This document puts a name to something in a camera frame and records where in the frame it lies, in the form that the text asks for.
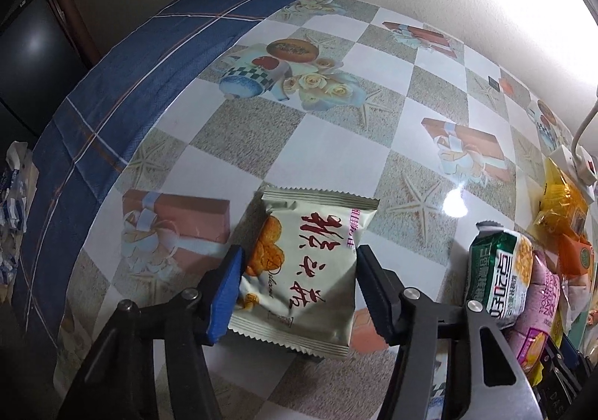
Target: printed gift box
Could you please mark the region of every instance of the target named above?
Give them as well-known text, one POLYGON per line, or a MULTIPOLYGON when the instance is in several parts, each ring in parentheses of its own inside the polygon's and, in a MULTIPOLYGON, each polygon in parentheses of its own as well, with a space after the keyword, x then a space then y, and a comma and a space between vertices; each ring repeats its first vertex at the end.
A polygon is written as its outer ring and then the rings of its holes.
POLYGON ((132 272, 168 282, 174 264, 203 275, 226 253, 229 201, 128 190, 121 251, 132 272))
POLYGON ((422 120, 422 125, 438 146, 441 167, 447 175, 467 177, 482 185, 488 178, 511 180, 494 135, 429 117, 422 120))

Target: checkered tablecloth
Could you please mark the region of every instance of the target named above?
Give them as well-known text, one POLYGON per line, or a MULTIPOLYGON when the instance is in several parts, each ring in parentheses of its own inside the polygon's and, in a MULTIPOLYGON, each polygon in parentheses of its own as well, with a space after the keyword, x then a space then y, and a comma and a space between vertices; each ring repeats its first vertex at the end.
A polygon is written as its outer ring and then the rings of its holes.
MULTIPOLYGON (((546 112, 499 65, 399 13, 355 0, 298 0, 279 10, 180 93, 109 191, 71 276, 56 384, 68 388, 123 297, 144 306, 197 282, 184 273, 168 283, 132 276, 121 255, 128 189, 229 200, 229 243, 248 250, 264 219, 266 184, 376 197, 363 243, 405 285, 457 303, 475 223, 527 230, 543 159, 553 145, 570 143, 552 113, 547 136, 538 107, 546 112), (308 42, 317 58, 272 63, 269 44, 289 39, 308 42), (279 87, 223 94, 220 80, 235 61, 265 68, 279 87), (455 189, 456 207, 447 198, 455 189)), ((594 243, 597 211, 594 204, 585 227, 594 243)), ((364 307, 357 290, 356 309, 364 307)), ((315 361, 229 334, 204 353, 226 418, 366 420, 382 404, 396 351, 356 349, 343 361, 315 361)), ((160 413, 171 418, 159 343, 155 371, 160 413)))

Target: printed rose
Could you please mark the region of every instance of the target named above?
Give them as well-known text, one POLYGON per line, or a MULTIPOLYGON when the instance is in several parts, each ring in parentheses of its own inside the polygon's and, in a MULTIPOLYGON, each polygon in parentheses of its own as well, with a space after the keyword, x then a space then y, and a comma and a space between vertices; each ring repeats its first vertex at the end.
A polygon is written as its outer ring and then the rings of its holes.
POLYGON ((324 88, 324 92, 330 96, 337 98, 350 98, 353 94, 353 88, 347 84, 339 84, 337 82, 328 82, 324 88))
POLYGON ((321 74, 303 74, 298 83, 303 89, 322 89, 327 84, 327 79, 321 74))
POLYGON ((289 77, 282 83, 282 92, 286 95, 293 94, 299 89, 298 77, 289 77))
POLYGON ((318 68, 320 74, 328 74, 335 69, 343 66, 342 62, 338 62, 329 57, 320 57, 312 62, 312 65, 318 68))

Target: cream-colored snack wrapper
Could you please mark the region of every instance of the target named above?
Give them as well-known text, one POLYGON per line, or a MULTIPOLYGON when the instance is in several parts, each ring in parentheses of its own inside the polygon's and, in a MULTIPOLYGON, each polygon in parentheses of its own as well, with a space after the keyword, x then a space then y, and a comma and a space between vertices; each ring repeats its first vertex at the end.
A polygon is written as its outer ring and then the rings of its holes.
POLYGON ((268 187, 268 215, 229 329, 316 356, 344 357, 355 311, 355 248, 378 200, 268 187))

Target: pink snack package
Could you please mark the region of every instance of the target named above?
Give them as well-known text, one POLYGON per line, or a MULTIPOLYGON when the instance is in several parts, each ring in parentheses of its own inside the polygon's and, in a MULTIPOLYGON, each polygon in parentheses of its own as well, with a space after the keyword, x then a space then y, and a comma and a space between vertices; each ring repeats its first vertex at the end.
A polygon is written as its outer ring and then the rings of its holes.
POLYGON ((534 250, 525 308, 506 335, 524 373, 532 370, 542 354, 557 312, 559 294, 558 276, 546 267, 544 253, 534 250))

